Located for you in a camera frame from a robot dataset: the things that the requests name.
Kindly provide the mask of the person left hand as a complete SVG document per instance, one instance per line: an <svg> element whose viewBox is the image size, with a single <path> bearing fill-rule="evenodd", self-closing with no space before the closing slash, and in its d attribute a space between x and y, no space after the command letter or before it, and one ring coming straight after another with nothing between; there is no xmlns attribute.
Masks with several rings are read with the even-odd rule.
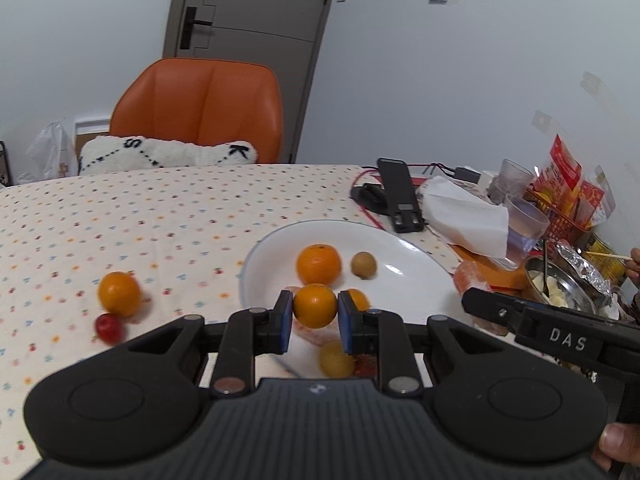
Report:
<svg viewBox="0 0 640 480"><path fill-rule="evenodd" d="M629 278L634 286L640 288L640 248L631 249L629 260L625 263L627 278Z"/></svg>

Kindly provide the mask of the person right hand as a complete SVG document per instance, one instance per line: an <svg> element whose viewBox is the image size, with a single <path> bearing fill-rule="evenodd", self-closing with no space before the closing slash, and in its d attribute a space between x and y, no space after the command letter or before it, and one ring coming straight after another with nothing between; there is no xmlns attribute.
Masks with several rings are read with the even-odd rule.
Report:
<svg viewBox="0 0 640 480"><path fill-rule="evenodd" d="M592 459L609 471L614 462L638 466L640 462L640 427L612 422L600 435Z"/></svg>

